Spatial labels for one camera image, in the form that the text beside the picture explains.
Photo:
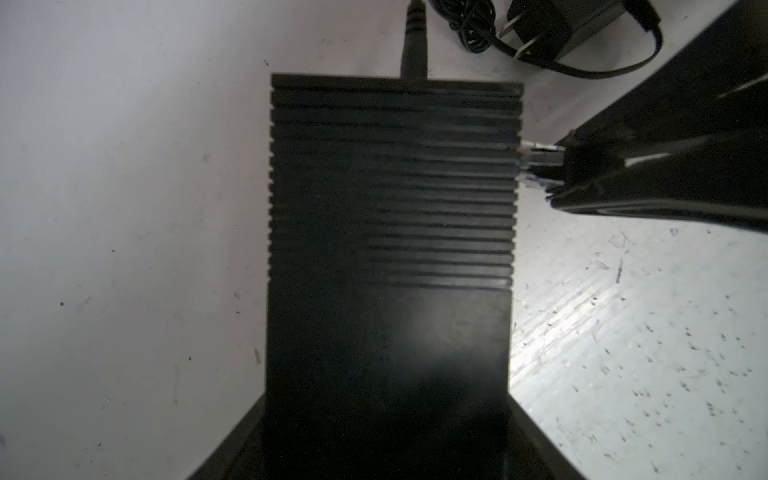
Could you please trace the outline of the black power adapter with cable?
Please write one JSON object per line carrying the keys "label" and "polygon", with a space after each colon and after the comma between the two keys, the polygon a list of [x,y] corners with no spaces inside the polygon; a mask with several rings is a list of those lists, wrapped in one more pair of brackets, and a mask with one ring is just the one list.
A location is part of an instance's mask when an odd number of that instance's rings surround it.
{"label": "black power adapter with cable", "polygon": [[[513,1],[501,29],[496,28],[496,10],[491,1],[429,4],[472,53],[494,47],[523,63],[586,80],[604,80],[637,71],[656,58],[664,42],[661,19],[649,1]],[[607,71],[583,70],[559,61],[624,13],[653,36],[654,51],[648,58]]]}

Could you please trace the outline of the black network switch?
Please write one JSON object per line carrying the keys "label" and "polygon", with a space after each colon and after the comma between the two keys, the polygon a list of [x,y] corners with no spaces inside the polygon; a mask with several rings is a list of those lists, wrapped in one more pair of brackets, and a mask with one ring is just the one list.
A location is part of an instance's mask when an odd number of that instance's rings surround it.
{"label": "black network switch", "polygon": [[503,479],[517,83],[271,79],[270,479]]}

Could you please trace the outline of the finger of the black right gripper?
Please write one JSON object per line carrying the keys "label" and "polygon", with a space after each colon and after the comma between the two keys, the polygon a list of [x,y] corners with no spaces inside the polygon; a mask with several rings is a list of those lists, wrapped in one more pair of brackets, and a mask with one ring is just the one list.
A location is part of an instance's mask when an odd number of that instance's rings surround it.
{"label": "finger of the black right gripper", "polygon": [[767,141],[767,4],[738,1],[639,86],[573,130],[564,146],[654,149]]}
{"label": "finger of the black right gripper", "polygon": [[550,197],[571,214],[686,220],[767,231],[767,130],[717,140],[598,176]]}

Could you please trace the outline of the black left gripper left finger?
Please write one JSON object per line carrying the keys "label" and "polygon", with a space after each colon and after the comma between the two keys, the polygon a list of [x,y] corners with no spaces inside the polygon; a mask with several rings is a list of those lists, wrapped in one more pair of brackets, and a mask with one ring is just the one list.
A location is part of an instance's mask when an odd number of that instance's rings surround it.
{"label": "black left gripper left finger", "polygon": [[266,479],[262,395],[189,480]]}

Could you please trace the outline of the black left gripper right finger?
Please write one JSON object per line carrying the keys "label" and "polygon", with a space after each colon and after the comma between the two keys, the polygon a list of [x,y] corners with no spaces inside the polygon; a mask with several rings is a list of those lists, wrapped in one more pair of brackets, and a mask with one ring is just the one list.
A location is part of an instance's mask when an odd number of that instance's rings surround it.
{"label": "black left gripper right finger", "polygon": [[508,479],[585,480],[510,394],[507,404]]}

